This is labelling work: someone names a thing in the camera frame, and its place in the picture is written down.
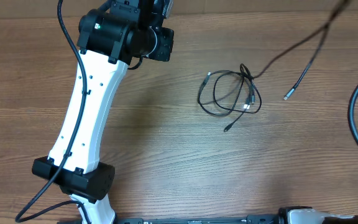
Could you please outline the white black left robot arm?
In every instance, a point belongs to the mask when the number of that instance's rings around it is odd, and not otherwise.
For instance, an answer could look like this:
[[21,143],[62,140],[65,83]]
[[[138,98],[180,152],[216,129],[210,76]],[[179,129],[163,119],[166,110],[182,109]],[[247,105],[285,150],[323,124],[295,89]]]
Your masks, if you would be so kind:
[[78,68],[59,137],[32,173],[57,184],[78,206],[82,223],[113,223],[108,192],[114,167],[99,160],[101,138],[118,86],[131,60],[167,62],[174,32],[163,27],[172,0],[107,1],[79,22],[73,44]]

